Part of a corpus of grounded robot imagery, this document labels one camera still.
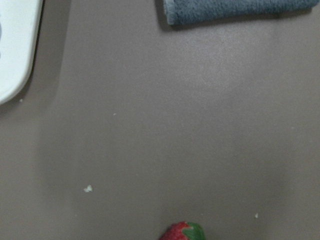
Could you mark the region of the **red strawberry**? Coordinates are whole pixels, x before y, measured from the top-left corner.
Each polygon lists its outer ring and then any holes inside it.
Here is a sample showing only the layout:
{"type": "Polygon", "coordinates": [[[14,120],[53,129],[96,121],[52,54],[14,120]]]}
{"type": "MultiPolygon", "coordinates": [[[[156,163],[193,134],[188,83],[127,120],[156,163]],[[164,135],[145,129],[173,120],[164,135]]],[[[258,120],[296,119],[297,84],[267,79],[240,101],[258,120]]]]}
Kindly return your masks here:
{"type": "Polygon", "coordinates": [[[160,240],[206,240],[206,237],[198,223],[182,221],[172,224],[160,240]]]}

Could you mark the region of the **grey folded cloth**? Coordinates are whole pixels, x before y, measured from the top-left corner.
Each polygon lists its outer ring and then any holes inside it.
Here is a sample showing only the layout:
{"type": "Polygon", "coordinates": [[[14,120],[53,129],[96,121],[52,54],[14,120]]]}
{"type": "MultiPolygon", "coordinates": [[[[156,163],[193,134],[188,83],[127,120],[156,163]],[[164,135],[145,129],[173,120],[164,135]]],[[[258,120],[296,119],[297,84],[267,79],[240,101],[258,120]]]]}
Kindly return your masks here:
{"type": "Polygon", "coordinates": [[[318,0],[164,0],[169,25],[189,25],[247,15],[308,10],[318,0]]]}

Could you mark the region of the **cream rabbit tray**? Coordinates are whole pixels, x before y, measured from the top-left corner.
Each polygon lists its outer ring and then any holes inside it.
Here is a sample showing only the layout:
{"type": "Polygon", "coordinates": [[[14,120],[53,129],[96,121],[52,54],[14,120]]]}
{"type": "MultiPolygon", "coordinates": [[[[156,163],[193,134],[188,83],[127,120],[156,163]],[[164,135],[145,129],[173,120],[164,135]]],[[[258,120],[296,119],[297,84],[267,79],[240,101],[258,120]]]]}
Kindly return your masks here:
{"type": "Polygon", "coordinates": [[[0,2],[0,103],[14,98],[33,68],[42,0],[0,2]]]}

